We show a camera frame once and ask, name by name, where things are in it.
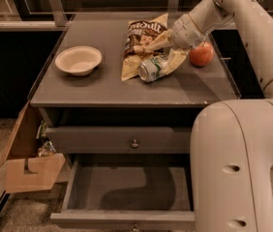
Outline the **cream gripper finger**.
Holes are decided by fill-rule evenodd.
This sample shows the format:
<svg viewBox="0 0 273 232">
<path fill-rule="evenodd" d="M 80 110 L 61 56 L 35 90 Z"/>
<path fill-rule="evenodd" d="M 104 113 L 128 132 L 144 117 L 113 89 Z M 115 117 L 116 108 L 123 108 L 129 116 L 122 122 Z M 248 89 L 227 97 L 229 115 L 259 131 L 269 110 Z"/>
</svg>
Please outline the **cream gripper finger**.
<svg viewBox="0 0 273 232">
<path fill-rule="evenodd" d="M 158 49 L 172 46 L 171 30 L 168 29 L 160 34 L 152 43 L 150 43 L 146 48 L 146 52 L 154 52 Z"/>
<path fill-rule="evenodd" d="M 186 49 L 177 48 L 169 51 L 167 62 L 164 64 L 161 75 L 169 75 L 174 72 L 187 58 L 188 51 Z"/>
</svg>

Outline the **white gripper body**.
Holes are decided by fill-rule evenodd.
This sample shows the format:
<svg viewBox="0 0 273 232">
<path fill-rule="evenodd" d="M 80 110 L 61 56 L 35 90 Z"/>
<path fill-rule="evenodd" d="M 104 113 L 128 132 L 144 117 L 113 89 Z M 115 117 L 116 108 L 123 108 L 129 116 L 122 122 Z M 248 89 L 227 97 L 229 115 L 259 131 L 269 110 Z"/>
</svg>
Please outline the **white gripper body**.
<svg viewBox="0 0 273 232">
<path fill-rule="evenodd" d="M 197 29 L 190 15 L 183 14 L 171 26 L 170 39 L 180 48 L 192 49 L 198 47 L 205 37 Z"/>
</svg>

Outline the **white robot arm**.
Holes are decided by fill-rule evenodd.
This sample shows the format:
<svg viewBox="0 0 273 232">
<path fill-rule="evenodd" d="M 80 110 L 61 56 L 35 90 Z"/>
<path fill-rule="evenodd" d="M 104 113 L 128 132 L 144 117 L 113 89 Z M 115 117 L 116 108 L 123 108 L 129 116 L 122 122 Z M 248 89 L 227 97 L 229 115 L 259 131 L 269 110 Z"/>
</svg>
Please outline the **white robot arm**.
<svg viewBox="0 0 273 232">
<path fill-rule="evenodd" d="M 148 45 L 193 49 L 233 22 L 245 46 L 261 100 L 205 107 L 191 133 L 196 232 L 273 232 L 273 17 L 257 0 L 202 0 Z"/>
</svg>

